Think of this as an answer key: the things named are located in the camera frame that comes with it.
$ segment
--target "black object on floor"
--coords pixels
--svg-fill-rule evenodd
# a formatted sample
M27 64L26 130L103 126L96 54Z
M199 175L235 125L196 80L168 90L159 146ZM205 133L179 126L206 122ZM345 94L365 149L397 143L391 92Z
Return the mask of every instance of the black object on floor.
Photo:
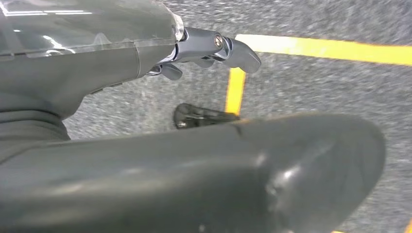
M200 108L188 103L179 104L173 115L174 125L179 130L224 124L236 120L240 120L240 117L233 113Z

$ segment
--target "yellow tape line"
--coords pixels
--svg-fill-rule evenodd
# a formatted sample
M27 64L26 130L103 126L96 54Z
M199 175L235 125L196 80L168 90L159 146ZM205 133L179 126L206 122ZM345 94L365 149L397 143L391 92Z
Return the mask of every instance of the yellow tape line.
M226 95L226 112L239 115L246 73L240 68L230 69Z
M236 39L256 52L282 53L412 66L412 46L370 45L349 41L239 34ZM246 74L230 69L226 112L240 113Z
M409 225L406 227L405 233L412 233L412 219Z

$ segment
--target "robotic hand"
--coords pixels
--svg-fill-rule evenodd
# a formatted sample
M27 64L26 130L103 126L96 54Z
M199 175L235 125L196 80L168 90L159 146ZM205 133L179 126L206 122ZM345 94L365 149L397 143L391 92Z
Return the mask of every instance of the robotic hand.
M218 32L186 27L173 52L153 67L148 75L163 74L170 80L177 80L182 76L182 71L174 63L194 62L208 68L215 60L230 68L240 67L246 73L256 72L261 65L259 57L246 44Z

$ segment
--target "transparent plastic cover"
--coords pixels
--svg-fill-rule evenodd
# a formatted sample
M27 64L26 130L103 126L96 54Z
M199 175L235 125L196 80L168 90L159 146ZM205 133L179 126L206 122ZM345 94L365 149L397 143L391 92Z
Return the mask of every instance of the transparent plastic cover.
M157 0L0 0L0 59L175 44L183 22Z

